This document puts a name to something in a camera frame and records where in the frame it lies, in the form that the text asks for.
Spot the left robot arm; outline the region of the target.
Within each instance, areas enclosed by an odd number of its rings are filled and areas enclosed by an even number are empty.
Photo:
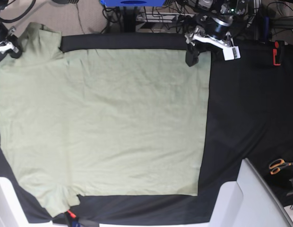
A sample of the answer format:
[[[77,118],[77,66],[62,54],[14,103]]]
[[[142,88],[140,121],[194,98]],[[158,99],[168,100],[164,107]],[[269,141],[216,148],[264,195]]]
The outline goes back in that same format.
[[[233,38],[239,34],[239,28],[233,28],[240,22],[243,28],[252,17],[247,0],[199,0],[193,10],[193,28],[185,33],[187,50],[185,61],[190,67],[199,61],[199,55],[206,51],[221,50],[225,61],[241,57],[240,49]]]

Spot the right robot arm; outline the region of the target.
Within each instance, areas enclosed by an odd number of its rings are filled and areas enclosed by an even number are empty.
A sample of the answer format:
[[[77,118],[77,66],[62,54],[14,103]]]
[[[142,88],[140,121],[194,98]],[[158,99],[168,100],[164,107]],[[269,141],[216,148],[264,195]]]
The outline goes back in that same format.
[[[0,0],[0,12],[5,10],[14,2],[14,0]],[[10,24],[19,21],[30,12],[35,3],[36,1],[33,0],[28,8],[20,16],[14,19],[3,19],[0,17],[0,53],[8,53],[12,58],[15,59],[22,55],[22,48],[18,44],[18,38],[13,34],[16,28],[12,26],[10,29],[8,29],[4,23]]]

